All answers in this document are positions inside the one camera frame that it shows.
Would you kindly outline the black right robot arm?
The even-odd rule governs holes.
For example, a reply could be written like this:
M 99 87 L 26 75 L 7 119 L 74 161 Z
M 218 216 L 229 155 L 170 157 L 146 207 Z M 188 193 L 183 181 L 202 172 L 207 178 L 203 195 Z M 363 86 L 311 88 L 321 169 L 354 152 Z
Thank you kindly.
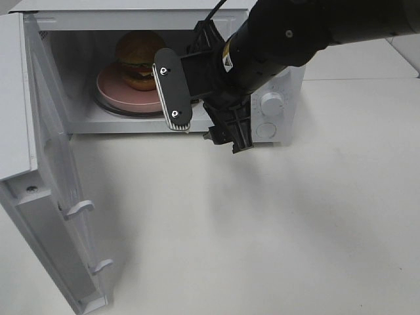
M 199 21 L 188 52 L 160 49 L 152 67 L 170 130 L 190 129 L 194 100 L 213 126 L 205 137 L 252 148 L 251 95 L 287 67 L 307 64 L 320 50 L 419 32 L 418 1 L 257 1 L 224 40 L 211 16 Z

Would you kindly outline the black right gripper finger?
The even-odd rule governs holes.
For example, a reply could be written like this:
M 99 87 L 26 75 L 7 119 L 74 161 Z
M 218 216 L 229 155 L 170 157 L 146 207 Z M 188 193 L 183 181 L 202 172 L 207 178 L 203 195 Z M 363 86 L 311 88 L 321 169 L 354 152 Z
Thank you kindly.
M 155 54 L 152 70 L 168 128 L 189 131 L 193 112 L 180 57 L 172 49 L 160 49 Z
M 217 29 L 213 20 L 208 22 L 200 20 L 194 29 L 196 37 L 193 40 L 194 45 L 212 45 L 223 41 L 223 37 Z

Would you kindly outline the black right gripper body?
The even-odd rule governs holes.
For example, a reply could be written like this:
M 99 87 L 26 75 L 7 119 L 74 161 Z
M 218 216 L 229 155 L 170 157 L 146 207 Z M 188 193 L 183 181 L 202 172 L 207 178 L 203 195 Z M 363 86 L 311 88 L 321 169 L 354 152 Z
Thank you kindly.
M 216 145 L 232 143 L 235 154 L 253 147 L 250 96 L 243 96 L 226 82 L 223 46 L 219 31 L 203 30 L 181 63 L 191 98 L 203 101 L 203 108 L 213 122 L 204 139 Z

